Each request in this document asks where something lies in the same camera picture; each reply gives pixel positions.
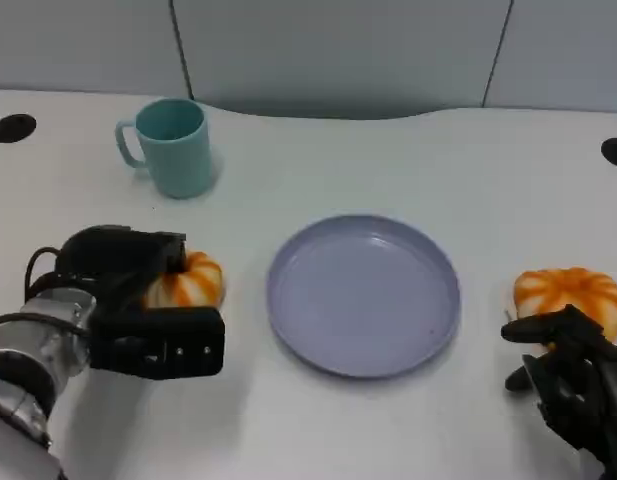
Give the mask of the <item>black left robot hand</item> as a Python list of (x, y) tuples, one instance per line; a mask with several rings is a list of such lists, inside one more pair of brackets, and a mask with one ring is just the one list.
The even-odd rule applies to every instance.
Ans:
[(116, 313), (138, 303), (161, 275), (183, 270), (185, 240), (181, 233), (89, 227), (64, 243), (54, 273), (92, 294), (104, 312)]

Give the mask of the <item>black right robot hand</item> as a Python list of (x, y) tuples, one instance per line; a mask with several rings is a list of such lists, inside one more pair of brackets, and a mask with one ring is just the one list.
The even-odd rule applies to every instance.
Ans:
[(534, 391), (546, 425), (576, 450), (603, 465), (602, 479), (617, 479), (617, 345), (575, 306), (512, 320), (504, 340), (553, 347), (505, 380), (513, 394)]

